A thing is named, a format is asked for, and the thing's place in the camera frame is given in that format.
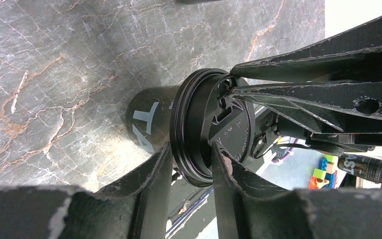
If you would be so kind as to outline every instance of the round hole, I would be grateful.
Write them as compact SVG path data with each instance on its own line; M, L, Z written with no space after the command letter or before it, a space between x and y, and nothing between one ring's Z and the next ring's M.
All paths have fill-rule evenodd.
M355 103L355 109L360 113L371 115L380 109L380 103L373 99L362 99Z

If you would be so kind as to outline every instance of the marble countertop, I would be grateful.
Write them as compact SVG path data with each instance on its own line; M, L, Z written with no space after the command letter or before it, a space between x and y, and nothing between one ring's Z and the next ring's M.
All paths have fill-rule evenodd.
M0 185L96 191L149 156L139 91L323 38L323 0L0 0Z

